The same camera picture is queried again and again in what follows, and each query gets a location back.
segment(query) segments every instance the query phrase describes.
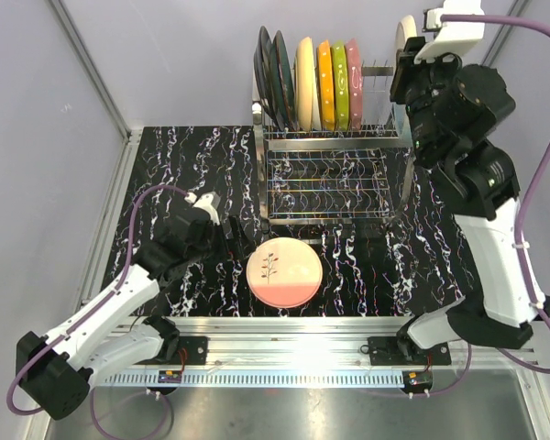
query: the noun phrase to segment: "plant drawing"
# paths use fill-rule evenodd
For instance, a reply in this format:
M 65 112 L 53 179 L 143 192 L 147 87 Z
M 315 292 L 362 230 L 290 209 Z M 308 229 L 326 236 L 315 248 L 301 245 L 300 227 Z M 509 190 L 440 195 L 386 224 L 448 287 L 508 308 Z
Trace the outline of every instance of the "plant drawing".
M 267 284 L 270 283 L 270 277 L 271 275 L 277 273 L 275 270 L 275 261 L 277 261 L 279 258 L 274 257 L 273 253 L 270 252 L 266 258 L 263 259 L 263 265 L 261 268 L 263 269 L 261 278 L 267 279 Z

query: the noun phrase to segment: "metal floor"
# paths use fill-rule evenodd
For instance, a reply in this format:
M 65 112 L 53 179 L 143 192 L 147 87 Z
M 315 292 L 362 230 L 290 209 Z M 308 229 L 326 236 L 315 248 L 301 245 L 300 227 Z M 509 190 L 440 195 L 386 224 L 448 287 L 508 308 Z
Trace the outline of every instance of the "metal floor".
M 435 389 L 454 374 L 439 371 Z M 138 389 L 101 388 L 96 411 L 108 411 Z M 397 399 L 371 396 L 396 390 L 183 388 L 170 396 L 172 424 L 158 437 L 204 440 L 535 439 L 517 376 L 509 370 L 472 371 L 445 396 Z M 102 420 L 108 433 L 136 439 L 161 417 L 151 396 L 136 397 Z M 49 440 L 100 440 L 86 404 L 52 423 Z

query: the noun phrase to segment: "cream plate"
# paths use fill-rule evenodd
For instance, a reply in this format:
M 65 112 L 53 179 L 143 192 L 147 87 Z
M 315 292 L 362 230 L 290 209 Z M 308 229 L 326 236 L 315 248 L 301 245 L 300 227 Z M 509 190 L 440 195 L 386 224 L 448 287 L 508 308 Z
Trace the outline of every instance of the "cream plate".
M 250 290 L 265 304 L 291 308 L 307 303 L 322 282 L 322 262 L 315 251 L 295 238 L 266 241 L 247 264 Z
M 307 37 L 300 41 L 295 59 L 295 77 L 297 79 L 295 97 L 298 120 L 301 130 L 310 131 L 312 129 L 314 93 L 314 45 L 311 38 Z

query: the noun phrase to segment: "metal dish rack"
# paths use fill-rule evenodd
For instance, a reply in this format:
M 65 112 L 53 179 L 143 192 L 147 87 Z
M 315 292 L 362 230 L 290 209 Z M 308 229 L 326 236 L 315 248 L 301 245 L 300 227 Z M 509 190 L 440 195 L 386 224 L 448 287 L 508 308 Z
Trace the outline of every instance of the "metal dish rack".
M 390 103 L 392 67 L 363 67 L 363 125 L 359 131 L 279 131 L 263 111 L 253 84 L 258 198 L 263 230 L 271 225 L 325 225 L 366 220 L 389 224 L 399 216 L 383 149 L 410 149 L 402 107 Z M 411 179 L 408 162 L 405 180 Z

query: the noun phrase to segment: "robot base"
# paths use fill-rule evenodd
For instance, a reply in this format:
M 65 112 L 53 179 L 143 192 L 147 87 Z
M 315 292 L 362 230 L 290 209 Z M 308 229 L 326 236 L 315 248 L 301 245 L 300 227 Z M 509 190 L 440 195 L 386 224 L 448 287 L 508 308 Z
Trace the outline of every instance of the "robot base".
M 409 360 L 398 347 L 397 336 L 371 336 L 367 339 L 371 366 L 391 367 L 415 365 L 425 367 L 432 356 L 432 365 L 452 365 L 448 344 L 438 344 L 429 350 L 419 350 Z
M 180 358 L 179 351 L 185 349 L 187 353 L 187 360 L 185 365 L 205 365 L 206 358 L 208 357 L 208 338 L 206 336 L 181 336 L 177 345 L 177 350 L 173 357 L 169 360 L 150 359 L 139 364 L 146 365 L 181 365 L 182 359 Z

